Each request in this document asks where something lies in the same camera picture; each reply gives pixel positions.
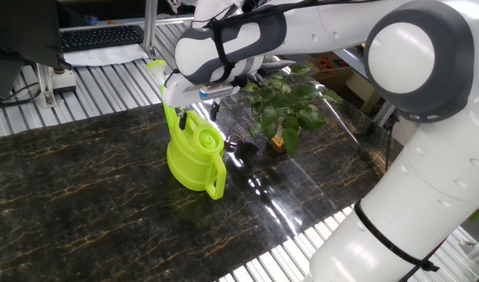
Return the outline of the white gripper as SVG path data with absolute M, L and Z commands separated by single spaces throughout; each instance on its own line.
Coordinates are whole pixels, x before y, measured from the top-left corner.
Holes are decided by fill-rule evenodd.
M 170 108 L 186 107 L 193 103 L 213 99 L 210 110 L 210 120 L 216 121 L 220 110 L 221 98 L 237 94 L 239 86 L 230 83 L 212 83 L 210 85 L 194 85 L 187 81 L 182 74 L 171 73 L 165 78 L 162 92 L 163 102 Z M 184 131 L 187 123 L 188 113 L 180 110 L 179 128 Z

